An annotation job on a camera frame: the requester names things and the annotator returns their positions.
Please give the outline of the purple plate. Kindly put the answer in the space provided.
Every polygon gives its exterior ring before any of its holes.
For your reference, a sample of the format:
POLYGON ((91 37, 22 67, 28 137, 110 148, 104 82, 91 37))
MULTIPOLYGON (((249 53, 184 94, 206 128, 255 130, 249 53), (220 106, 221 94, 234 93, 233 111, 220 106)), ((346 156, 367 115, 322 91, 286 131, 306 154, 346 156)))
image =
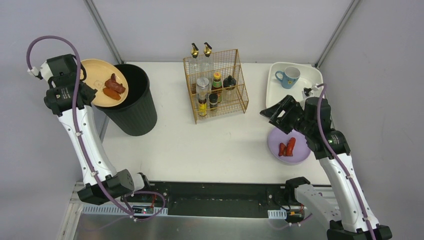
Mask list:
POLYGON ((271 130, 267 137, 267 144, 272 155, 288 165, 300 164, 305 161, 311 154, 311 150, 307 145, 305 136, 295 130, 292 130, 290 133, 286 134, 275 127, 271 130), (292 138, 295 139, 294 147, 291 151, 292 156, 279 155, 281 152, 280 145, 284 144, 287 147, 290 139, 292 138))

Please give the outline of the red sausage pieces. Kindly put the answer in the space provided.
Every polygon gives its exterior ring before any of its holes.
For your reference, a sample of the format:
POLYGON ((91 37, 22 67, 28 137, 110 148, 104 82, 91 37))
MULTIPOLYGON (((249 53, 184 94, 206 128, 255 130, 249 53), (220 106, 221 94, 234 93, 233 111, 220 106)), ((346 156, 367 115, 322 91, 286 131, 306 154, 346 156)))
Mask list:
POLYGON ((296 144, 296 139, 294 137, 291 137, 288 140, 287 144, 281 142, 279 144, 278 156, 279 157, 292 157, 295 144, 296 144))

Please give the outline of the blue white mug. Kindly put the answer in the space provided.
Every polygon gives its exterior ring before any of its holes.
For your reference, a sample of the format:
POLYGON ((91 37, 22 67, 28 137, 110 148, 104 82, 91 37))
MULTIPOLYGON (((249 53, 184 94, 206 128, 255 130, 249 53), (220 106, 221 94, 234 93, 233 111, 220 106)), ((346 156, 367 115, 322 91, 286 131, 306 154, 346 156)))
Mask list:
POLYGON ((283 71, 276 71, 274 75, 284 89, 291 89, 300 78, 301 72, 296 67, 288 66, 283 71))

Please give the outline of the yellow plate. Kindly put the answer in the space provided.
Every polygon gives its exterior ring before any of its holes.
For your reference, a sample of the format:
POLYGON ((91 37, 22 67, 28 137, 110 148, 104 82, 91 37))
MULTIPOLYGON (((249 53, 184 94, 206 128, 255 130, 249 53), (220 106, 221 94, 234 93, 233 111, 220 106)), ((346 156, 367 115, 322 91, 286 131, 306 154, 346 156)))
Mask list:
POLYGON ((81 66, 85 68, 87 77, 84 81, 90 88, 97 90, 94 100, 91 102, 97 107, 110 108, 115 107, 124 102, 129 93, 128 82, 123 73, 114 65, 100 59, 85 59, 81 61, 81 66), (122 84, 125 88, 120 93, 120 100, 112 99, 104 94, 103 89, 106 87, 105 82, 115 74, 115 80, 118 84, 122 84))

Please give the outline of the brown sausage pieces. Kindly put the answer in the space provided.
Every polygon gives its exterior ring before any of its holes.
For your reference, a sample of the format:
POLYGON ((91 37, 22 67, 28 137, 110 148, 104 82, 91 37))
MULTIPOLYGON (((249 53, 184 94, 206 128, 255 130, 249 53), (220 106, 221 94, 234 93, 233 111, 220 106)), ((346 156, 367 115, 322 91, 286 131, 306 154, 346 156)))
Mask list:
POLYGON ((122 83, 116 81, 116 75, 111 74, 110 78, 104 83, 102 92, 109 98, 119 101, 122 99, 122 94, 126 92, 126 88, 122 83))

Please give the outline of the black lid glass jar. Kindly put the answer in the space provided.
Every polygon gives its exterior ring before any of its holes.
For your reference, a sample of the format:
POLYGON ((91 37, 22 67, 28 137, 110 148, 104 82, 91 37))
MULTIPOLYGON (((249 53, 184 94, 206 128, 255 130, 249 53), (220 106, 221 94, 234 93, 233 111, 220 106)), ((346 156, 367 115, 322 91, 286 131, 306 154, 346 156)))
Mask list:
POLYGON ((236 88, 237 81, 234 77, 229 75, 226 77, 223 81, 223 93, 224 93, 224 100, 226 102, 231 102, 233 100, 233 92, 236 88))

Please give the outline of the yellow cap green bottle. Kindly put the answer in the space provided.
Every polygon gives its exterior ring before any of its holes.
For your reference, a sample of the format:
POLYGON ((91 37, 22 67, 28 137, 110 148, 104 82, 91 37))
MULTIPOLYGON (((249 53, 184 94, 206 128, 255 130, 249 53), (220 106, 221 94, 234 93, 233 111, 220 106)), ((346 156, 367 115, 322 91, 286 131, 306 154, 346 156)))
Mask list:
POLYGON ((213 74, 213 80, 211 85, 211 92, 217 94, 217 102, 220 103, 222 101, 222 75, 220 72, 215 72, 213 74))

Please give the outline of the small black cap jar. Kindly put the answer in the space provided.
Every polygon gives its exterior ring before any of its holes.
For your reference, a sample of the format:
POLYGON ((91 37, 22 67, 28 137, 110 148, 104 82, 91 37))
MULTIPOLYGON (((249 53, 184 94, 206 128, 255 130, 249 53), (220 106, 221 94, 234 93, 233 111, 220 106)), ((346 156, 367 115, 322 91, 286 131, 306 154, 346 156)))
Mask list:
POLYGON ((211 93, 208 99, 209 99, 209 109, 211 111, 215 111, 218 107, 218 95, 216 93, 211 93))

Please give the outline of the small yellow label bottle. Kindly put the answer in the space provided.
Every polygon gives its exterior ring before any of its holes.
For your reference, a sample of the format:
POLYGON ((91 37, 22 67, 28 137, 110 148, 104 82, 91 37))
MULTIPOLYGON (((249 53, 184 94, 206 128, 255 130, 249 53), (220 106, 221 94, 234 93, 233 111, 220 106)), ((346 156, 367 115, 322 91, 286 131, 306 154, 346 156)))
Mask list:
POLYGON ((198 115, 200 117, 205 117, 207 115, 207 109, 208 109, 208 105, 207 105, 207 100, 204 98, 199 98, 198 99, 198 115))

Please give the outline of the silver lid spice jar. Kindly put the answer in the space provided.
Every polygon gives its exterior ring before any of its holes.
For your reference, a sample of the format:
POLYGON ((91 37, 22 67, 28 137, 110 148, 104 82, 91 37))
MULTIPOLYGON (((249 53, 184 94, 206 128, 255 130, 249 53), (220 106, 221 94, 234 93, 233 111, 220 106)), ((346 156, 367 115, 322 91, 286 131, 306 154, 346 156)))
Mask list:
POLYGON ((205 102, 209 91, 209 79, 206 77, 200 77, 196 80, 196 93, 198 95, 199 102, 205 102))

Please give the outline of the glass oil bottle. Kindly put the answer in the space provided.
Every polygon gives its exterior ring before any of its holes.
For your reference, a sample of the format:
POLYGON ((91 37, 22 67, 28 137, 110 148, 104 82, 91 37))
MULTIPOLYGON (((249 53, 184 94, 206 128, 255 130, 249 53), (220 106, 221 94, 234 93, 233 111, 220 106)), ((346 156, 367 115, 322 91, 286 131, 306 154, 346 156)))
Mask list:
POLYGON ((204 42, 204 58, 201 63, 201 73, 204 77, 211 80, 215 71, 214 60, 212 58, 212 47, 208 42, 204 42))

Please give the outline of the glass bottle with brown sauce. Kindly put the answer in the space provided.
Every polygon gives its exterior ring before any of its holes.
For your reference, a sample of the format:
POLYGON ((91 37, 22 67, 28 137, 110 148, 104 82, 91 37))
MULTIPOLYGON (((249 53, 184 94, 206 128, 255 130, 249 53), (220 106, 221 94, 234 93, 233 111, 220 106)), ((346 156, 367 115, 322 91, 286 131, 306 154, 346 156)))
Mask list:
POLYGON ((189 59, 189 82, 190 82, 190 93, 195 94, 196 93, 196 80, 199 77, 200 73, 200 62, 198 60, 199 56, 199 48, 196 46, 196 44, 193 42, 191 44, 191 58, 189 59))

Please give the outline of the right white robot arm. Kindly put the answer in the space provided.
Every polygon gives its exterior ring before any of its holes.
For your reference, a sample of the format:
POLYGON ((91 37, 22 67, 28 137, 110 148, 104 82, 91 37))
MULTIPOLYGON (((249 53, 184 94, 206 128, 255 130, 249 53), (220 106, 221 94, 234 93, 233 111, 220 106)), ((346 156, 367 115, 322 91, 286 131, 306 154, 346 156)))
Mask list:
POLYGON ((308 97, 304 104, 287 95, 260 115, 285 134, 304 135, 326 173, 338 208, 324 199, 305 177, 286 181, 288 199, 303 204, 325 228, 329 240, 389 240, 389 226, 373 214, 353 167, 351 150, 342 132, 332 127, 331 106, 322 97, 308 97))

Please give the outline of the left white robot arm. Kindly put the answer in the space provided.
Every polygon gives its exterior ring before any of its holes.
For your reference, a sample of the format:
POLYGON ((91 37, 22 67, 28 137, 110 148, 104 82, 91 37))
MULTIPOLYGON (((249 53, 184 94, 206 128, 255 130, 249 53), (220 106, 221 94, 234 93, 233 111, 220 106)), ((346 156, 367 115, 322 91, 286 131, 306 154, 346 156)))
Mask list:
POLYGON ((117 171, 111 164, 95 126, 93 106, 116 107, 129 95, 124 75, 112 64, 86 59, 77 69, 77 58, 65 54, 49 58, 41 66, 41 76, 49 89, 44 103, 65 128, 78 157, 83 188, 77 192, 82 202, 102 205, 146 187, 142 173, 117 171))

